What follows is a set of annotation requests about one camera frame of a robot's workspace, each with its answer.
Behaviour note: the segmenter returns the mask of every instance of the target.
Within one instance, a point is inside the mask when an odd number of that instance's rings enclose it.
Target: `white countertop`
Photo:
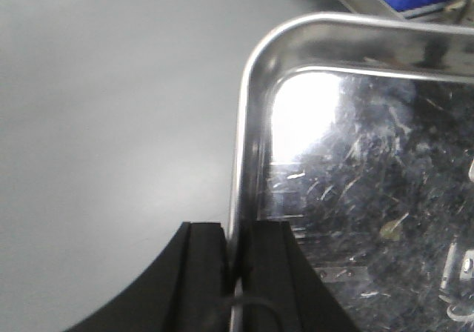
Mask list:
[[[1,0],[0,331],[60,331],[227,224],[258,40],[333,0]]]

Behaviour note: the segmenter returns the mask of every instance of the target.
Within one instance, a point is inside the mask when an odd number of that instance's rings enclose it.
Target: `tray rim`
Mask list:
[[[424,31],[428,33],[450,34],[458,36],[472,36],[474,37],[474,29],[462,26],[453,26],[445,24],[425,24],[411,21],[401,21],[386,19],[380,16],[361,16],[350,13],[311,13],[290,19],[275,28],[273,28],[264,38],[256,45],[251,52],[242,74],[241,86],[238,96],[238,112],[237,112],[237,128],[236,128],[236,146],[234,151],[233,161],[233,176],[230,194],[230,212],[229,222],[227,228],[227,241],[229,242],[230,264],[235,260],[238,249],[238,238],[240,231],[240,210],[241,210],[241,190],[243,184],[243,164],[244,164],[244,146],[246,137],[247,124],[247,106],[249,102],[249,86],[254,65],[259,57],[264,53],[267,47],[272,44],[282,34],[292,30],[293,28],[318,23],[332,22],[333,24],[351,24],[358,26],[378,27],[381,29],[400,29],[408,31]],[[395,76],[405,79],[420,79],[420,80],[437,80],[447,82],[469,82],[474,84],[474,77],[469,76],[455,76],[445,75],[440,73],[428,72],[410,72],[394,70],[379,71],[377,70],[363,70],[354,67],[334,67],[334,66],[306,66],[303,69],[314,70],[328,70],[328,71],[344,71],[351,73],[362,73],[366,75],[383,75]]]

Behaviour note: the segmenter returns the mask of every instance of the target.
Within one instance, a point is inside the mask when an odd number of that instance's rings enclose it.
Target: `metal tray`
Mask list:
[[[288,220],[363,331],[472,328],[473,53],[471,29],[350,14],[271,31],[241,84],[233,250]]]

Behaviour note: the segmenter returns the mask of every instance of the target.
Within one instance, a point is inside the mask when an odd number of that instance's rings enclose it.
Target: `black cable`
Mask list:
[[[275,305],[268,299],[257,296],[231,296],[219,301],[219,305],[204,321],[203,332],[222,331],[228,325],[230,312],[235,306],[258,306],[264,308],[274,318],[277,332],[284,332],[283,321]]]

